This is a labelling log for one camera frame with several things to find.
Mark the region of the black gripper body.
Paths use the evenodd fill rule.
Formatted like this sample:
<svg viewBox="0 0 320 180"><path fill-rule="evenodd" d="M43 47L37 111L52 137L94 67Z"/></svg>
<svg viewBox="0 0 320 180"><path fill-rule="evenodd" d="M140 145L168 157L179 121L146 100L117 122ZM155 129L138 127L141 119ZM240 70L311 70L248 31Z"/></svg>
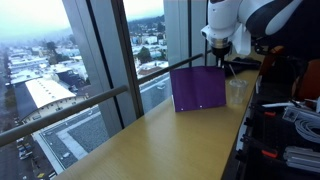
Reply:
<svg viewBox="0 0 320 180"><path fill-rule="evenodd" d="M224 57L230 52L230 46L223 48L211 48L213 55L216 57L216 62L218 66L222 66L224 63Z"/></svg>

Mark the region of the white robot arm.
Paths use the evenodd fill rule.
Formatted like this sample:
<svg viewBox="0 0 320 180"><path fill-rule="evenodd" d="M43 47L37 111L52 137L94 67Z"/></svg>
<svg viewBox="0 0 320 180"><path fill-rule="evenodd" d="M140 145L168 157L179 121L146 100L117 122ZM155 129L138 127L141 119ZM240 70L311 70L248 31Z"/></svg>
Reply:
<svg viewBox="0 0 320 180"><path fill-rule="evenodd" d="M218 67L234 47L249 55L251 38L270 36L289 20L303 0L208 0L208 24L201 34L209 42Z"/></svg>

